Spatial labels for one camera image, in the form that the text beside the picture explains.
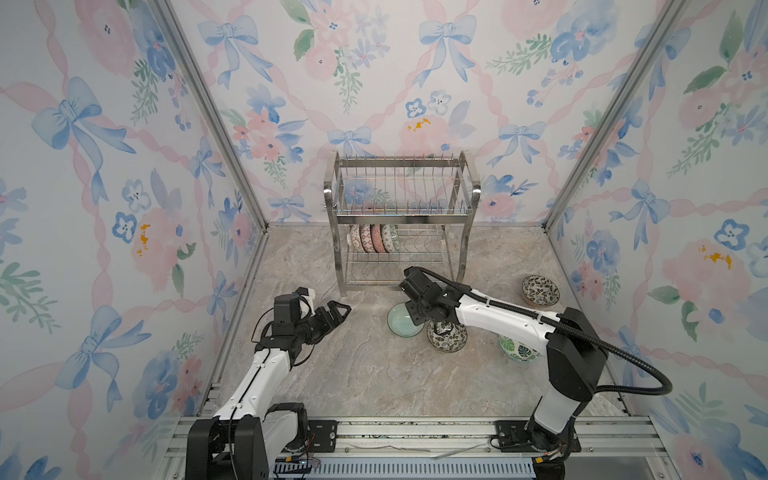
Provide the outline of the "pale green celadon bowl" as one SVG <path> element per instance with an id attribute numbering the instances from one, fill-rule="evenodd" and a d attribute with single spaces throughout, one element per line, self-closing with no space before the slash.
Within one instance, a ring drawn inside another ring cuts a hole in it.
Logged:
<path id="1" fill-rule="evenodd" d="M 393 306 L 387 314 L 390 331 L 401 338 L 411 338 L 422 332 L 424 325 L 415 324 L 404 303 Z"/>

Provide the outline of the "black floral pattern bowl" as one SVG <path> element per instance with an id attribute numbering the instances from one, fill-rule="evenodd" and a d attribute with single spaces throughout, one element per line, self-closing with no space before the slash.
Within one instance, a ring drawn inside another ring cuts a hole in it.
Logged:
<path id="1" fill-rule="evenodd" d="M 370 227 L 371 241 L 376 253 L 386 254 L 387 250 L 383 242 L 381 226 L 374 224 Z"/>

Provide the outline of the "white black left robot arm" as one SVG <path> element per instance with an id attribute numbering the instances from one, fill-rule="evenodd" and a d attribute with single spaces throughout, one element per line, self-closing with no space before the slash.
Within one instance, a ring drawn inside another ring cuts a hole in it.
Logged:
<path id="1" fill-rule="evenodd" d="M 223 407 L 189 430 L 186 479 L 268 479 L 281 453 L 307 450 L 304 404 L 275 404 L 273 399 L 291 370 L 302 364 L 302 349 L 317 345 L 352 311 L 333 300 L 315 307 L 314 298 L 312 289 L 300 287 L 274 299 L 267 311 L 273 318 L 254 341 L 247 373 Z"/>

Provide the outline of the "red diamond pattern bowl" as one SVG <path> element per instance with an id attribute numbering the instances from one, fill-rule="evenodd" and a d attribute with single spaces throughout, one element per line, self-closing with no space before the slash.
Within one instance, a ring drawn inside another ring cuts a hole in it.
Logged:
<path id="1" fill-rule="evenodd" d="M 359 226 L 359 236 L 363 251 L 365 253 L 375 253 L 376 249 L 373 245 L 371 225 L 365 224 Z"/>

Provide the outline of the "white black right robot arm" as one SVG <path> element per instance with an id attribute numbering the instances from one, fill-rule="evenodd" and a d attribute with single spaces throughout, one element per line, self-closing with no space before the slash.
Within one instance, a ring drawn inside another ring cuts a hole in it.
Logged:
<path id="1" fill-rule="evenodd" d="M 410 321 L 426 329 L 433 347 L 455 353 L 479 328 L 506 341 L 508 355 L 520 362 L 543 359 L 548 389 L 530 417 L 497 421 L 489 446 L 532 457 L 539 479 L 563 479 L 565 463 L 578 451 L 577 417 L 597 392 L 607 353 L 588 320 L 577 309 L 561 313 L 505 303 L 422 267 L 408 267 L 399 285 L 408 300 Z"/>

